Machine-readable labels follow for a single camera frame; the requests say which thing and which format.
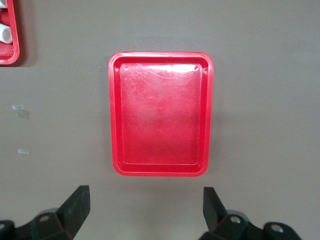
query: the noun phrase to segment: red plastic tray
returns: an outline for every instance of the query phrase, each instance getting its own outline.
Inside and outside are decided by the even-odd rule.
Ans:
[[[203,52],[119,52],[109,62],[112,160],[124,176],[208,168],[214,64]]]
[[[9,26],[12,33],[12,43],[0,41],[0,65],[15,63],[20,55],[17,23],[13,0],[7,0],[8,8],[0,9],[0,24]]]

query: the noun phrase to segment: tray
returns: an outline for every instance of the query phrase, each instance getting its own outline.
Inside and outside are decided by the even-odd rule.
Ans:
[[[112,161],[124,176],[208,168],[214,64],[203,52],[119,52],[109,61]]]
[[[15,63],[20,55],[13,0],[7,0],[7,8],[0,8],[0,24],[11,28],[12,43],[0,41],[0,65],[10,65]]]

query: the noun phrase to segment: tape piece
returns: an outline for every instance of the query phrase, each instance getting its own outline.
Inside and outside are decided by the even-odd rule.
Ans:
[[[29,154],[29,150],[26,150],[26,149],[18,149],[18,154]]]
[[[29,115],[30,115],[30,112],[26,111],[26,110],[19,110],[19,113],[18,113],[18,117],[19,118],[22,118],[22,119],[29,119]]]
[[[19,110],[19,109],[24,109],[23,105],[13,105],[12,110]]]

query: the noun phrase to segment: tray rim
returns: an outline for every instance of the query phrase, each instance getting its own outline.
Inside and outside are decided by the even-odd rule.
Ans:
[[[151,172],[151,171],[124,171],[120,168],[118,161],[118,140],[117,140],[117,121],[115,107],[115,74],[114,65],[120,58],[202,58],[208,64],[208,81],[207,81],[207,98],[206,98],[206,114],[205,114],[205,129],[204,129],[204,151],[203,164],[197,172]],[[214,85],[214,61],[205,52],[194,51],[121,51],[115,53],[109,60],[108,64],[109,75],[109,99],[110,99],[110,127],[111,127],[111,148],[112,148],[112,165],[115,171],[122,176],[136,177],[199,177],[203,175],[209,167],[209,151],[210,151],[210,136],[211,136],[211,115],[213,104],[213,85]]]

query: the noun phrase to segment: screw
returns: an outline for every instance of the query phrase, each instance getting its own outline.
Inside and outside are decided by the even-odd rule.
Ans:
[[[272,224],[271,225],[271,229],[273,231],[275,231],[277,233],[281,233],[281,234],[284,232],[284,229],[281,226],[277,225],[277,224]]]
[[[233,222],[234,224],[239,224],[241,223],[240,218],[238,218],[237,216],[232,216],[230,217],[231,222]]]
[[[49,220],[49,216],[42,216],[40,219],[39,219],[39,222],[45,222],[47,220]]]

